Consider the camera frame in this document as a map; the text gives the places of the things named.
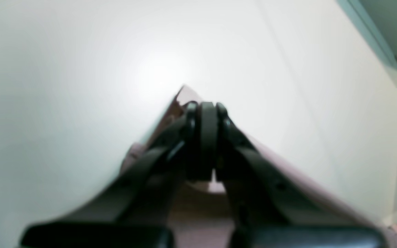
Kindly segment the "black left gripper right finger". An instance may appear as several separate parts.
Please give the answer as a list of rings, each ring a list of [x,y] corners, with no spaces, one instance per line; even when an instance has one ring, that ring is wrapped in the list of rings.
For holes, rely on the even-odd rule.
[[[199,181],[222,182],[235,218],[230,248],[385,248],[382,234],[328,212],[268,162],[221,103],[199,104]]]

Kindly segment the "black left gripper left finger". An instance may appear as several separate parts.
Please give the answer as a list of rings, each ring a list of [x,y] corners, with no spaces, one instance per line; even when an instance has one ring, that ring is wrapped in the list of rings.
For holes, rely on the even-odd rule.
[[[194,163],[197,102],[164,128],[136,161],[87,204],[26,228],[22,248],[173,248],[172,201]]]

